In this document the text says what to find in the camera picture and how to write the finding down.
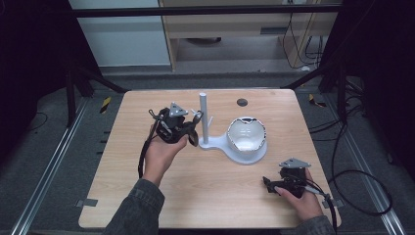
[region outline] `white stand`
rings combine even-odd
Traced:
[[[199,139],[199,146],[203,150],[221,150],[230,160],[240,165],[253,165],[261,160],[266,153],[267,143],[263,143],[262,147],[252,153],[243,153],[230,146],[226,132],[218,137],[208,136],[208,105],[207,95],[200,94],[202,116],[203,137]]]

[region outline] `sleeve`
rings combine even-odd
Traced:
[[[146,179],[139,179],[126,197],[103,234],[157,235],[159,215],[164,203],[160,189]]]
[[[309,219],[300,224],[295,229],[295,234],[299,235],[334,235],[335,230],[326,215],[321,215]]]

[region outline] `person's left hand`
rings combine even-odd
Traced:
[[[160,186],[164,173],[170,168],[176,154],[187,144],[187,135],[177,143],[167,144],[159,136],[150,143],[145,157],[143,178]]]
[[[305,176],[308,180],[312,181],[312,177],[308,168],[305,169]],[[275,187],[277,193],[287,199],[287,201],[294,207],[297,212],[297,216],[301,221],[307,221],[314,217],[323,215],[320,204],[315,194],[304,191],[301,198],[297,198],[284,188]]]

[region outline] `white vertical rod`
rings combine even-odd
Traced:
[[[207,94],[200,93],[201,100],[201,111],[204,113],[202,116],[202,133],[204,135],[204,144],[208,143],[208,105],[207,105]]]

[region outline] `wooden table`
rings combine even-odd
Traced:
[[[202,150],[188,144],[164,175],[161,191],[165,203],[162,228],[290,228],[299,224],[285,199],[269,194],[262,176],[280,180],[278,164],[289,158],[311,163],[311,174],[330,193],[297,97],[292,90],[155,90],[130,91],[123,98],[99,164],[79,225],[105,227],[135,184],[143,143],[154,122],[149,115],[172,101],[186,110],[200,108],[199,94],[207,94],[207,114],[213,117],[210,136],[223,134],[237,117],[258,118],[266,128],[267,153],[256,164],[240,165],[221,151]],[[240,107],[237,100],[248,105]],[[197,131],[202,136],[202,125]],[[330,218],[329,210],[323,210]]]

